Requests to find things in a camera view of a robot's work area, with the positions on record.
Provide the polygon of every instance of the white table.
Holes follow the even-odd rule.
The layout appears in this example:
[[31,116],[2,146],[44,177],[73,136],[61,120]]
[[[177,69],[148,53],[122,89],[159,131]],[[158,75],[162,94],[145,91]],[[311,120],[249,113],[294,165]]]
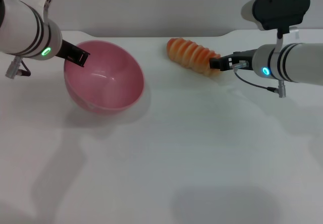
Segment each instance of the white table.
[[[323,30],[300,37],[322,42]],[[322,223],[323,87],[287,83],[279,99],[232,72],[181,68],[167,58],[169,38],[100,39],[129,51],[146,77],[142,99],[109,118],[71,102],[62,59],[26,60],[32,77],[12,81],[1,54],[0,223]],[[190,39],[222,55],[276,42],[257,30]]]

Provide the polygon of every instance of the white robotic arm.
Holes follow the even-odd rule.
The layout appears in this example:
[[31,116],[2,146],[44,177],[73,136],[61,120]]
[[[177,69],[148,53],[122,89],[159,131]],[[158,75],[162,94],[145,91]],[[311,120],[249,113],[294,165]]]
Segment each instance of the white robotic arm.
[[238,69],[253,70],[262,78],[276,79],[278,88],[243,81],[278,93],[281,98],[286,96],[284,81],[323,85],[323,43],[283,45],[283,35],[290,32],[291,26],[303,21],[309,6],[310,0],[250,1],[242,8],[242,17],[255,22],[260,30],[277,29],[277,44],[210,59],[210,67],[221,71],[234,70],[235,73]]
[[84,66],[89,53],[64,41],[59,27],[48,18],[52,0],[0,0],[0,51],[16,56],[6,76],[13,79],[23,58],[48,60],[55,56]]

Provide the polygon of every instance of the blue indicator light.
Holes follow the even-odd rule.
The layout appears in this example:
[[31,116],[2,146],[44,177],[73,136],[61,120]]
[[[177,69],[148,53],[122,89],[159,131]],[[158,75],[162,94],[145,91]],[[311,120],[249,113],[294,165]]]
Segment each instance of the blue indicator light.
[[270,72],[269,72],[269,69],[268,68],[262,68],[262,72],[265,74],[265,75],[269,75]]

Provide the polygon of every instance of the ribbed orange object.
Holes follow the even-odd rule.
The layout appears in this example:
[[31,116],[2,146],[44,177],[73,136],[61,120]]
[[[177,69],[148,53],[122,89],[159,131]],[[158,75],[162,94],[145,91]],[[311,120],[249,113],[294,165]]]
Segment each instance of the ribbed orange object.
[[220,58],[213,50],[197,45],[193,41],[183,38],[172,38],[167,43],[168,57],[183,67],[204,74],[206,76],[215,76],[220,73],[218,69],[210,69],[209,59]]

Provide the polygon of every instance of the white wall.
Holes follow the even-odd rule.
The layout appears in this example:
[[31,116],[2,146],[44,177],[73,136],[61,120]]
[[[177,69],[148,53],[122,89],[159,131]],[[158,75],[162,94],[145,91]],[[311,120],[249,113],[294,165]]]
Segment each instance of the white wall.
[[[212,36],[255,28],[240,9],[249,0],[54,0],[62,29],[95,36]],[[323,0],[311,0],[301,28],[323,28]]]

